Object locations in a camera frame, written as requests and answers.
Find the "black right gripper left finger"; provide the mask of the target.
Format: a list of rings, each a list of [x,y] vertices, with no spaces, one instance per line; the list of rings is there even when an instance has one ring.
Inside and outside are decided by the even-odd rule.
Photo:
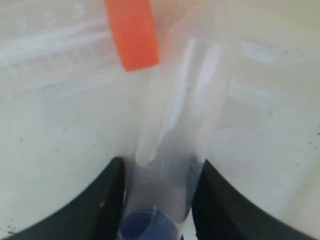
[[[125,193],[125,162],[114,157],[76,198],[10,240],[114,240]]]

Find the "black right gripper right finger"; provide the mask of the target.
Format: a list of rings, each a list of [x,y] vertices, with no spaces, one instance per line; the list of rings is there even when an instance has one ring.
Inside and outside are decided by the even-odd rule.
[[[206,160],[192,201],[199,240],[310,240],[240,194]]]

